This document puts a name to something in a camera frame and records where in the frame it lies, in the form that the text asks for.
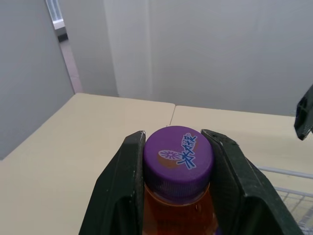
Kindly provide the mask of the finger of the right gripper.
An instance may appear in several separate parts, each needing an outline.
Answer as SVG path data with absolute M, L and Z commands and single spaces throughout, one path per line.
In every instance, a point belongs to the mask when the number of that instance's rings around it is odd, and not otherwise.
M 308 89 L 297 104 L 294 129 L 301 141 L 313 131 L 313 86 Z

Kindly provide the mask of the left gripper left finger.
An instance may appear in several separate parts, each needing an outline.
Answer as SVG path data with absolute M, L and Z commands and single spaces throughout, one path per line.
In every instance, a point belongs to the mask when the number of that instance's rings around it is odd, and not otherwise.
M 143 228 L 144 131 L 127 136 L 98 177 L 81 235 L 140 235 Z

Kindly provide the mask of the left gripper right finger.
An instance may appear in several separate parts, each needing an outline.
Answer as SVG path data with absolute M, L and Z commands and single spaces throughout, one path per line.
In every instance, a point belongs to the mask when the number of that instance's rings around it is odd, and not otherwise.
M 210 194 L 223 235 L 301 235 L 269 179 L 226 135 L 203 129 L 215 162 Z

